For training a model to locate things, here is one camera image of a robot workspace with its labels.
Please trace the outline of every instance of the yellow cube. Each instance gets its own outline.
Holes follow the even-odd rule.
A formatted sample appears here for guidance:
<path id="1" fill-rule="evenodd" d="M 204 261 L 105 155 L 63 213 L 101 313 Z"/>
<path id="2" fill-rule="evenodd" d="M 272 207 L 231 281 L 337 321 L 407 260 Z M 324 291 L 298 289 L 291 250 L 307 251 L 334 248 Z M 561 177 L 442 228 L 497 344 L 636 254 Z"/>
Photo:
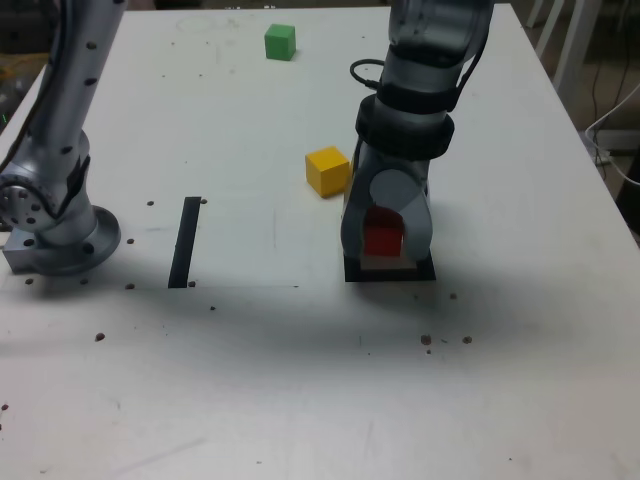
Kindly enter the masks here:
<path id="1" fill-rule="evenodd" d="M 305 157 L 307 182 L 322 198 L 344 191 L 349 181 L 349 160 L 336 147 L 328 147 Z"/>

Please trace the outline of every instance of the white wire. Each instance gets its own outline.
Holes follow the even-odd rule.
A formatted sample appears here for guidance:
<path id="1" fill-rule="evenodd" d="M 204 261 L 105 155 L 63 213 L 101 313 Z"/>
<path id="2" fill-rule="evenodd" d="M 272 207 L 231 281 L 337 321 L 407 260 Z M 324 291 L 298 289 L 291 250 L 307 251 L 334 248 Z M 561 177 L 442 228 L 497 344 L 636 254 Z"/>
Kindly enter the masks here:
<path id="1" fill-rule="evenodd" d="M 600 148 L 598 145 L 596 145 L 596 143 L 592 140 L 591 136 L 589 136 L 589 131 L 591 129 L 593 129 L 593 127 L 595 127 L 596 125 L 598 125 L 600 122 L 602 122 L 605 118 L 607 118 L 609 115 L 611 115 L 613 112 L 615 112 L 617 109 L 619 109 L 622 105 L 624 105 L 624 103 L 629 100 L 631 97 L 633 97 L 633 95 L 640 90 L 640 83 L 638 85 L 636 85 L 636 88 L 634 88 L 633 90 L 631 90 L 631 93 L 629 93 L 629 95 L 627 95 L 626 97 L 624 97 L 624 99 L 615 107 L 613 107 L 611 110 L 609 110 L 607 113 L 605 113 L 603 116 L 601 116 L 598 120 L 596 120 L 595 122 L 593 122 L 591 125 L 589 125 L 585 131 L 584 131 L 584 137 L 589 141 L 589 143 L 591 145 L 594 146 L 594 148 L 596 150 L 598 150 L 601 153 L 608 153 L 606 150 L 604 150 L 603 148 Z M 618 167 L 618 165 L 616 164 L 616 162 L 614 162 L 613 158 L 610 157 L 609 158 L 611 165 L 613 165 L 613 168 L 616 169 L 616 171 L 618 172 L 618 174 L 624 178 L 627 182 L 632 183 L 633 185 L 636 185 L 637 187 L 640 187 L 640 182 L 636 182 L 635 180 L 631 180 L 629 177 L 627 177 L 624 172 L 622 170 L 620 170 L 620 167 Z"/>

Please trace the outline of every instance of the wooden cube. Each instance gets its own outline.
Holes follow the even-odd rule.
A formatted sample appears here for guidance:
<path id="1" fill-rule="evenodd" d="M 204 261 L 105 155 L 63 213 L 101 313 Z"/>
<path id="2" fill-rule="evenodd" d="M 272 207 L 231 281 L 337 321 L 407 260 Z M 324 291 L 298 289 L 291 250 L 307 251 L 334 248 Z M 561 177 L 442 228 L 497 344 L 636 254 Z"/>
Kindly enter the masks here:
<path id="1" fill-rule="evenodd" d="M 307 182 L 322 198 L 344 191 L 349 181 L 349 160 L 336 147 L 309 153 L 306 158 Z"/>
<path id="2" fill-rule="evenodd" d="M 267 58 L 289 61 L 296 53 L 296 29 L 291 25 L 273 24 L 264 34 Z"/>

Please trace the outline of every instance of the black cable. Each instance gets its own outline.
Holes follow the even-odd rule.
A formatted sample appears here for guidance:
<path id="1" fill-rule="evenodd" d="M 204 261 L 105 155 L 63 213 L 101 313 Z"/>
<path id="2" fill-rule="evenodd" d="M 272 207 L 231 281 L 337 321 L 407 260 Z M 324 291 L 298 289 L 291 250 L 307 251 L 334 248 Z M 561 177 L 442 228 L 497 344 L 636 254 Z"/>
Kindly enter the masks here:
<path id="1" fill-rule="evenodd" d="M 371 90 L 378 90 L 380 82 L 377 82 L 375 80 L 366 80 L 356 73 L 356 68 L 361 65 L 379 65 L 381 67 L 384 67 L 384 61 L 376 60 L 373 58 L 365 58 L 362 60 L 358 60 L 357 62 L 353 62 L 351 64 L 351 67 L 349 68 L 351 76 L 355 78 L 357 82 L 363 84 L 365 87 L 370 88 Z"/>
<path id="2" fill-rule="evenodd" d="M 66 41 L 67 1 L 68 0 L 62 0 L 60 2 L 60 33 L 58 37 L 58 49 L 56 51 L 55 58 L 51 59 L 53 60 L 53 64 L 51 65 L 51 74 L 49 75 L 47 83 L 44 85 L 44 87 L 40 89 L 40 92 L 38 93 L 38 96 L 35 102 L 33 102 L 33 105 L 31 106 L 31 110 L 29 110 L 29 114 L 27 115 L 27 118 L 25 119 L 24 123 L 22 124 L 22 127 L 20 128 L 20 131 L 18 132 L 18 136 L 11 144 L 11 147 L 9 148 L 9 152 L 7 152 L 7 156 L 2 161 L 2 164 L 0 164 L 0 173 L 2 173 L 5 168 L 7 168 L 7 165 L 9 165 L 13 160 L 13 158 L 15 157 L 18 151 L 18 148 L 22 144 L 24 137 L 27 135 L 27 132 L 29 130 L 29 125 L 31 124 L 34 117 L 38 113 L 38 110 L 42 106 L 42 102 L 47 97 L 47 93 L 49 93 L 49 90 L 51 89 L 51 86 L 53 85 L 53 82 L 59 71 L 60 61 L 62 58 L 62 50 L 64 49 L 64 44 Z"/>

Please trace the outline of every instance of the black tape strip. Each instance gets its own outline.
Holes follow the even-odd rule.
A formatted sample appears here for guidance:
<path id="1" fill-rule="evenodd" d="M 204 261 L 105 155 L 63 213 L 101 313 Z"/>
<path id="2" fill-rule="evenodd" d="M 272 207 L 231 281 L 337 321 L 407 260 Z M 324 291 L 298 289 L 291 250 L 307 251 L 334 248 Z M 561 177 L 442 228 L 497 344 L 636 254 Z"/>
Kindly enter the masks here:
<path id="1" fill-rule="evenodd" d="M 199 214 L 200 197 L 185 198 L 176 249 L 173 252 L 171 273 L 169 274 L 169 288 L 187 288 Z"/>

